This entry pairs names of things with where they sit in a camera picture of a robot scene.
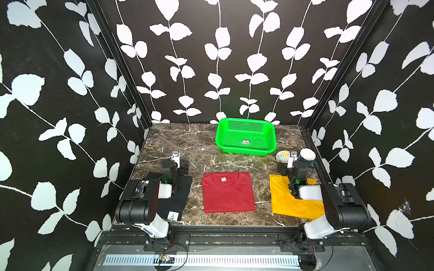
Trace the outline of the yellow t-shirt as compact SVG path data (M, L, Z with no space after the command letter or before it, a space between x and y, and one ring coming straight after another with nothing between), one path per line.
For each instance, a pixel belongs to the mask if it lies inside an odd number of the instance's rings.
M322 202L296 199L290 193L288 177L269 175L269 178L273 213L309 220L315 220L325 214Z

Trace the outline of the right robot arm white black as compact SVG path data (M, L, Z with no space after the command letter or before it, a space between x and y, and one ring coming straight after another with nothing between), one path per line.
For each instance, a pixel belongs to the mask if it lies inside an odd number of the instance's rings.
M299 240L320 240L370 224L371 215L353 184L316 184L300 160L278 162L277 169L280 174L270 177L272 211L308 219L299 226Z

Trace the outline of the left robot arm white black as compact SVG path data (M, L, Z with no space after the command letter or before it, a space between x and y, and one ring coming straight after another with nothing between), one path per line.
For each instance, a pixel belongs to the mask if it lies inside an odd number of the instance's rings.
M193 178L189 164L164 160L160 173L128 181L116 207L116 221L138 228L150 238L172 240L171 221L180 221Z

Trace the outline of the black t-shirt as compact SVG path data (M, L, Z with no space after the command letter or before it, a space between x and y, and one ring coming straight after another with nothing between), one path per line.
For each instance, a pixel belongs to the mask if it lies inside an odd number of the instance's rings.
M169 221L180 221L190 193L193 178L180 176L175 187L160 182L157 214Z

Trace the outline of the green plastic basket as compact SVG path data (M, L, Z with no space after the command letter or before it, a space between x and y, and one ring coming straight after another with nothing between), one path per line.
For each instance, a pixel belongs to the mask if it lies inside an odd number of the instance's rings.
M223 152L262 157L277 148L275 127L270 122L229 117L218 123L215 143Z

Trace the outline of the red t-shirt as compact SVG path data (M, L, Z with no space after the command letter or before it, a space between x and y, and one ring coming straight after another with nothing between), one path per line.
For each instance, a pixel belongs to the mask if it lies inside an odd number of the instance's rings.
M248 172L206 173L201 183L205 213L255 211Z

